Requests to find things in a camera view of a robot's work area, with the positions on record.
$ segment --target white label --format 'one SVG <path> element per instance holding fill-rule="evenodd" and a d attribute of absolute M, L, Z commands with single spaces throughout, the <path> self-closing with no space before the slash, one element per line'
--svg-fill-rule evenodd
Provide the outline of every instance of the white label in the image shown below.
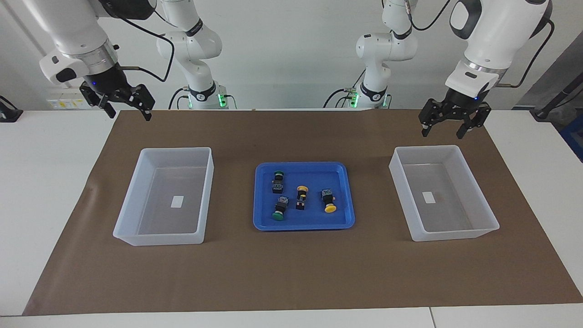
<path fill-rule="evenodd" d="M 430 191 L 425 191 L 423 193 L 423 198 L 425 198 L 425 203 L 428 203 L 428 204 L 435 204 L 436 203 L 436 199 L 435 199 L 435 197 L 433 197 L 433 193 Z"/>
<path fill-rule="evenodd" d="M 172 205 L 170 205 L 170 207 L 171 208 L 181 208 L 183 201 L 184 201 L 184 196 L 174 196 L 172 198 Z"/>

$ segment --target black base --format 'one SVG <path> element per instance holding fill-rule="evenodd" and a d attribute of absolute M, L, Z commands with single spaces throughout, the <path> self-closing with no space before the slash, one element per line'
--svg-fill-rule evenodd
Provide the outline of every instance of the black base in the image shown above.
<path fill-rule="evenodd" d="M 10 115 L 12 117 L 11 118 L 2 118 L 0 116 L 0 123 L 14 123 L 14 122 L 18 121 L 18 119 L 20 118 L 22 113 L 24 113 L 24 111 L 20 110 L 20 109 L 11 110 Z"/>
<path fill-rule="evenodd" d="M 531 109 L 529 112 L 531 113 L 531 115 L 535 119 L 535 121 L 537 121 L 537 122 L 548 122 L 546 120 L 546 117 L 548 116 L 548 114 L 545 115 L 544 113 L 540 113 L 539 110 L 535 110 L 535 109 Z"/>

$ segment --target blue tray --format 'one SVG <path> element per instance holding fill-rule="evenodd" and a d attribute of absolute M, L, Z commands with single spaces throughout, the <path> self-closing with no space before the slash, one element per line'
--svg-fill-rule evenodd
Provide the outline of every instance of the blue tray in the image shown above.
<path fill-rule="evenodd" d="M 283 194 L 274 194 L 271 181 L 275 171 L 283 171 Z M 310 190 L 305 210 L 296 209 L 298 186 Z M 324 212 L 320 196 L 322 189 L 332 189 L 338 208 L 334 213 Z M 283 221 L 272 218 L 280 196 L 290 202 Z M 255 171 L 255 201 L 253 224 L 261 231 L 338 230 L 354 225 L 354 209 L 348 185 L 346 168 L 339 162 L 282 162 L 263 163 Z"/>

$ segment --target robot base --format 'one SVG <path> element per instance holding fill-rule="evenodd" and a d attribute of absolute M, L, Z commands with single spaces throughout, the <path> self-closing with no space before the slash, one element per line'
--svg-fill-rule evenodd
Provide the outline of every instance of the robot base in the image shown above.
<path fill-rule="evenodd" d="M 369 108 L 369 109 L 378 109 L 378 108 L 386 108 L 387 105 L 385 104 L 386 95 L 381 98 L 381 100 L 377 102 L 371 101 L 367 96 L 358 95 L 358 101 L 356 103 L 356 108 Z"/>
<path fill-rule="evenodd" d="M 217 90 L 210 95 L 206 101 L 202 102 L 198 100 L 193 94 L 188 95 L 190 109 L 195 110 L 206 110 L 206 109 L 229 109 L 229 102 L 226 98 L 222 97 L 227 93 L 227 88 L 219 85 Z"/>
<path fill-rule="evenodd" d="M 6 118 L 4 118 L 3 115 L 0 115 L 0 123 L 14 123 L 14 122 L 18 121 L 18 119 L 20 118 L 22 113 L 24 113 L 24 111 L 21 109 L 11 110 L 9 115 L 5 114 Z"/>

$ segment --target clear plastic bin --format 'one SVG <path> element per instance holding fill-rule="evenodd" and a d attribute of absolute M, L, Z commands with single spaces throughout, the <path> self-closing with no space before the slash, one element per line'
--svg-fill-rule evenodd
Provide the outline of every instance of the clear plastic bin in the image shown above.
<path fill-rule="evenodd" d="M 210 148 L 146 148 L 114 237 L 133 246 L 200 244 L 213 178 Z"/>
<path fill-rule="evenodd" d="M 414 241 L 476 238 L 500 227 L 459 147 L 397 147 L 389 168 Z"/>

